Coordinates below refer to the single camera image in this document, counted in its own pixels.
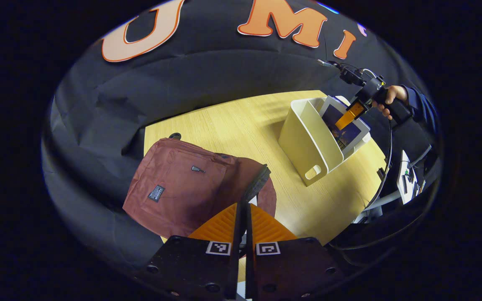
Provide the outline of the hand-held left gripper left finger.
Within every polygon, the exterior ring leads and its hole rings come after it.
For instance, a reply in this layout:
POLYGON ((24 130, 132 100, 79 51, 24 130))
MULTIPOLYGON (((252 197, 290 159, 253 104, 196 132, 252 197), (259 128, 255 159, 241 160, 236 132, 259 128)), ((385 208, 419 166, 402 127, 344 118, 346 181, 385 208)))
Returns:
POLYGON ((232 204, 187 237, 173 235, 145 265, 145 285, 174 301, 236 297, 241 222, 232 204))

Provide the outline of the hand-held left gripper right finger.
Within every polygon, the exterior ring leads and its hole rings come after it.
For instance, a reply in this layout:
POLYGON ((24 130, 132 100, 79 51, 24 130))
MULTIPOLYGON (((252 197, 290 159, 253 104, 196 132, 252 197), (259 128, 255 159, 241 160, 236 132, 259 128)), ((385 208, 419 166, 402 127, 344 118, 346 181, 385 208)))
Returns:
POLYGON ((296 237, 260 207, 247 208, 246 297, 314 301, 346 278, 314 237, 296 237))

